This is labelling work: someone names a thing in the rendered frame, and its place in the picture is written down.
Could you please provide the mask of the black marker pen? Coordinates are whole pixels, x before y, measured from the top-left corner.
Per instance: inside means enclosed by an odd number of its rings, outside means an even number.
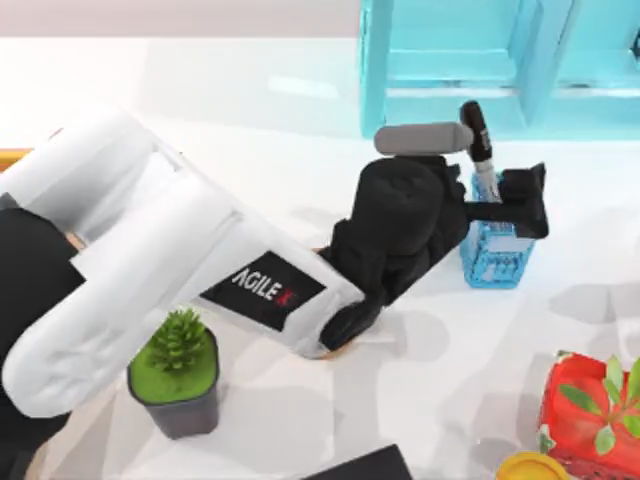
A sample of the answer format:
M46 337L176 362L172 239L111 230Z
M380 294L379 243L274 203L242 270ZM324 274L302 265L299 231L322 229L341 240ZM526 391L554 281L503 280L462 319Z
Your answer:
M460 108L460 120L473 133L473 141L467 152L474 164L482 197L488 202L500 202L493 148L480 104L475 100L465 102Z

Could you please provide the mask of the clear blue pen holder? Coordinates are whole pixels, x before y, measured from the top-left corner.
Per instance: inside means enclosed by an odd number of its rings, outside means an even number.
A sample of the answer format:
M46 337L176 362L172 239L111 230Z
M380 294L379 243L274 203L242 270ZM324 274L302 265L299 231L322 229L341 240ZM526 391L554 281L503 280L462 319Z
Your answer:
M512 224L474 221L460 245L465 281L472 288L514 289L535 241L516 236Z

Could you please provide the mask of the pale grey rounded box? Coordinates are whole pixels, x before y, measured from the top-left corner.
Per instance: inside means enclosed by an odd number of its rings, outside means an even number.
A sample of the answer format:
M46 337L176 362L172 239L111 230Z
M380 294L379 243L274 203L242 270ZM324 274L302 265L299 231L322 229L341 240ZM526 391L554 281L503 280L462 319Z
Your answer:
M374 147L385 155L445 155L466 150L473 131L457 122L384 126L374 135Z

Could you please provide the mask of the light blue rack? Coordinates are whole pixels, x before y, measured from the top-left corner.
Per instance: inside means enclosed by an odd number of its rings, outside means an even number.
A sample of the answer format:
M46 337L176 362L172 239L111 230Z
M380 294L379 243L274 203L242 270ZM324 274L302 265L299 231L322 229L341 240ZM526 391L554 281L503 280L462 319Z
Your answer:
M456 120L500 140L640 140L640 0L361 0L360 130Z

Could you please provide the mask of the succulent in red pot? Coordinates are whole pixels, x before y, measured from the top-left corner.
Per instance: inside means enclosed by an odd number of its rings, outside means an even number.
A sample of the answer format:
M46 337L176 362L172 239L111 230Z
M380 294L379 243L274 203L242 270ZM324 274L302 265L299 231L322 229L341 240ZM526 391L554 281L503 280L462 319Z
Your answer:
M640 480L640 357L630 370L561 352L548 375L540 450L579 480Z

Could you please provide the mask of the yellow round object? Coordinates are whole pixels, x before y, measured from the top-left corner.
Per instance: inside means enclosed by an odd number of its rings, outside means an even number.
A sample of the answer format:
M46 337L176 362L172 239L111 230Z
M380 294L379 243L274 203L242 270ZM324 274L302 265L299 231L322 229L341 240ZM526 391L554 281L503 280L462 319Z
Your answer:
M506 458L495 480L571 480L555 459L539 452L519 452Z

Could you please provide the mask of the flat black object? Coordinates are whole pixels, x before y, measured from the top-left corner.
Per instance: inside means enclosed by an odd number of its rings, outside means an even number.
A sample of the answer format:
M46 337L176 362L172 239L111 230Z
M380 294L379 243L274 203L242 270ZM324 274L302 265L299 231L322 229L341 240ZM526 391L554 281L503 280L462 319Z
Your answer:
M302 480L414 480L396 444L312 474Z

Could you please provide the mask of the green plant in grey pot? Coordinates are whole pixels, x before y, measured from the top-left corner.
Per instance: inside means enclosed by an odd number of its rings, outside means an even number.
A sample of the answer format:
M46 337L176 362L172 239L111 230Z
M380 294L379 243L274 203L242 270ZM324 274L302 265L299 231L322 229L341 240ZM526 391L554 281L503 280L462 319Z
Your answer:
M192 308L170 312L127 368L131 396L172 440L219 422L217 339Z

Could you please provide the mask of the wooden board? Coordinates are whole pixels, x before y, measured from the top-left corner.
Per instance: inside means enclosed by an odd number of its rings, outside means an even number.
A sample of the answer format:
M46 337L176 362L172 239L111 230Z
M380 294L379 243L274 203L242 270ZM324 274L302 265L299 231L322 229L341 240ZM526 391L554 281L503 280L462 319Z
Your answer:
M31 151L31 148L0 148L0 173L6 171Z

